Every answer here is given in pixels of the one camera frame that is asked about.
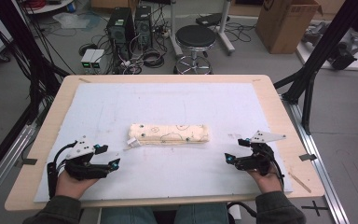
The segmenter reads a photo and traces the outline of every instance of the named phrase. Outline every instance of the computer tower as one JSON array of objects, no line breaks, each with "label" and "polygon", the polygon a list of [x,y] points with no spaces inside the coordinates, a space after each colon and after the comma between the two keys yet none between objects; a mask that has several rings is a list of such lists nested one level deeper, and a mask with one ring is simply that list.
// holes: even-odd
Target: computer tower
[{"label": "computer tower", "polygon": [[153,47],[152,9],[149,6],[138,6],[135,11],[135,31],[138,40],[138,49]]},{"label": "computer tower", "polygon": [[112,48],[119,50],[120,57],[124,60],[129,60],[135,48],[135,29],[131,9],[115,7],[106,25],[106,30]]}]

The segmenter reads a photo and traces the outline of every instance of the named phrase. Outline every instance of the person's leg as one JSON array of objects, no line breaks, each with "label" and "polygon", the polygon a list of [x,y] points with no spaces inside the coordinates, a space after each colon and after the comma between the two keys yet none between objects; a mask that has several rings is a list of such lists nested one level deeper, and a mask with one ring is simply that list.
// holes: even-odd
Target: person's leg
[{"label": "person's leg", "polygon": [[157,224],[150,207],[112,207],[101,211],[101,224]]},{"label": "person's leg", "polygon": [[176,212],[175,224],[228,224],[225,203],[181,205]]}]

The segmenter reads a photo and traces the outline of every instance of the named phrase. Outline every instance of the floor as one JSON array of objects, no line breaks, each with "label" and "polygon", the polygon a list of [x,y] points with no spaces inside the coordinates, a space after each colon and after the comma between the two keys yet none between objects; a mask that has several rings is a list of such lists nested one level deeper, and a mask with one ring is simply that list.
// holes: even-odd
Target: floor
[{"label": "floor", "polygon": [[[95,41],[97,37],[94,36],[103,35],[106,25],[106,21],[98,16],[82,15],[91,20],[90,28],[63,30],[58,23],[53,23],[51,15],[40,18],[41,24],[50,30],[47,33],[48,40],[76,74],[83,74],[79,47],[90,43],[91,39]],[[195,23],[196,18],[197,16],[180,18],[177,25],[181,27]],[[233,17],[230,22],[252,26],[256,19]],[[241,38],[250,42],[234,41],[236,51],[231,56],[227,56],[220,41],[208,51],[215,74],[265,74],[276,82],[301,68],[302,63],[295,53],[269,54],[255,30],[244,33],[250,38],[245,35],[241,35]],[[228,34],[228,37],[235,39],[234,35]],[[164,56],[165,64],[158,69],[145,68],[142,74],[172,74],[174,52],[168,40],[165,44],[168,48]],[[53,54],[53,58],[59,67],[68,70],[57,55]],[[358,72],[321,69],[315,81],[310,114],[311,136],[349,222],[358,223]],[[284,93],[288,87],[278,89],[278,93]],[[0,63],[0,143],[28,105],[28,88],[29,81],[21,74],[16,62]],[[19,171],[20,168],[13,167],[0,186],[0,223],[21,223],[34,214],[34,211],[8,212],[4,208],[6,197]],[[293,203],[302,209],[309,223],[334,223],[330,212],[326,210],[324,198],[298,199],[293,200]],[[96,214],[97,209],[86,210],[82,223],[95,223]],[[255,223],[245,210],[241,210],[241,216],[242,221],[238,223]]]}]

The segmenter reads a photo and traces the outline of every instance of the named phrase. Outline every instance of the person's hand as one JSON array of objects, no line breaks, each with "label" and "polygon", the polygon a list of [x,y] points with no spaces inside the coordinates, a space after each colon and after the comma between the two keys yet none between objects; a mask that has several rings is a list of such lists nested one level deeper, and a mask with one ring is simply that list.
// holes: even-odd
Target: person's hand
[{"label": "person's hand", "polygon": [[248,174],[255,180],[262,193],[282,191],[281,181],[278,179],[275,167],[271,164],[268,174],[262,176],[257,170],[248,170]]},{"label": "person's hand", "polygon": [[86,189],[97,181],[98,179],[77,180],[69,176],[66,171],[62,171],[58,177],[56,195],[80,199]]}]

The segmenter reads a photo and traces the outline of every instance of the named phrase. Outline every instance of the table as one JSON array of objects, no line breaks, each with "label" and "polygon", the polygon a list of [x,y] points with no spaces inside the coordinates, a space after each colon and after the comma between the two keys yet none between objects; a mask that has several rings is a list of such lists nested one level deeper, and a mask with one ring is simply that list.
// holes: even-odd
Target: table
[{"label": "table", "polygon": [[[47,156],[58,130],[72,103],[76,88],[80,83],[252,83],[265,113],[270,130],[273,133],[285,133],[287,139],[276,142],[281,152],[284,165],[289,173],[294,191],[289,198],[320,197],[324,187],[316,175],[310,161],[302,161],[298,156],[305,154],[296,130],[287,115],[282,102],[267,76],[260,75],[223,75],[223,76],[69,76],[57,94],[48,112],[41,130],[34,141],[28,158],[37,159],[36,165],[24,165],[10,192],[5,208],[9,211],[41,209],[44,203],[34,203],[41,175],[45,172]],[[129,205],[164,205],[181,203],[212,203],[253,200],[256,195],[235,195],[216,197],[187,197],[142,200],[117,200],[83,202],[84,207],[129,206]]]}]

